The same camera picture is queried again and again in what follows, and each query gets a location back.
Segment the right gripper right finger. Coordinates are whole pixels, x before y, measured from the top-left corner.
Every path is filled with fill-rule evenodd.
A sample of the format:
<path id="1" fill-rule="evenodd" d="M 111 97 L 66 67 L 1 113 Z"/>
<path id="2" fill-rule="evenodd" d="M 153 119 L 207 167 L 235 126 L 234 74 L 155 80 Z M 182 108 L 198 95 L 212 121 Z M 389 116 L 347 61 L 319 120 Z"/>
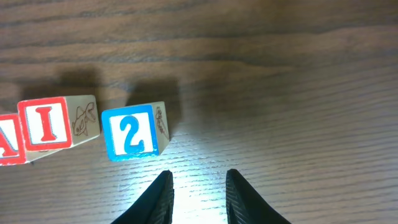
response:
<path id="1" fill-rule="evenodd" d="M 236 169 L 226 173 L 228 224 L 290 224 Z"/>

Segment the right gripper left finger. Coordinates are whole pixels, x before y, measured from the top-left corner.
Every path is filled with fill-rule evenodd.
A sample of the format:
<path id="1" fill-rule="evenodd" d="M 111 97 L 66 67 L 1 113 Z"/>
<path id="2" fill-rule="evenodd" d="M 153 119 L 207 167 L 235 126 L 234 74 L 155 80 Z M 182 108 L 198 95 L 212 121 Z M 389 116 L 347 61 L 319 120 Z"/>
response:
<path id="1" fill-rule="evenodd" d="M 171 224 L 173 208 L 173 175 L 164 170 L 112 224 Z"/>

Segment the blue number 2 block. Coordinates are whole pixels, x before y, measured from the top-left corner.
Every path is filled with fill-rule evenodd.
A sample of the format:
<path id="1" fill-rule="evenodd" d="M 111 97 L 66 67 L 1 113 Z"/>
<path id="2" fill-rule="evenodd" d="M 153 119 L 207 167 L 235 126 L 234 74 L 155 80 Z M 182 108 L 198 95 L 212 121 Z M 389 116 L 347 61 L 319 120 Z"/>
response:
<path id="1" fill-rule="evenodd" d="M 170 142 L 163 101 L 105 110 L 101 121 L 111 161 L 156 157 Z"/>

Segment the red letter I block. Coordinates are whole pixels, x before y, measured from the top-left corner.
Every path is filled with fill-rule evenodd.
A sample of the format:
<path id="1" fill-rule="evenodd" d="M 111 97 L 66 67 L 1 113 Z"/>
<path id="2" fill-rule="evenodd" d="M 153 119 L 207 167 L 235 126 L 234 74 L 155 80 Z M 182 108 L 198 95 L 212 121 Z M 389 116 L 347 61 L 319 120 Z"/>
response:
<path id="1" fill-rule="evenodd" d="M 17 109 L 29 152 L 68 149 L 100 135 L 94 95 L 24 100 Z"/>

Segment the red letter A block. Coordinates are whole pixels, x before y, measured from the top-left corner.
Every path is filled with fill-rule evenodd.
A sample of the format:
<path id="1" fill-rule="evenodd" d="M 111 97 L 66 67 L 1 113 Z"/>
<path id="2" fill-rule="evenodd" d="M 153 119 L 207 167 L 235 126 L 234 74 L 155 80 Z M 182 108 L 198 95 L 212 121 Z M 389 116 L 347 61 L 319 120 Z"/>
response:
<path id="1" fill-rule="evenodd" d="M 24 135 L 17 114 L 1 115 L 1 166 L 27 164 L 54 154 L 58 150 L 28 151 L 24 145 Z"/>

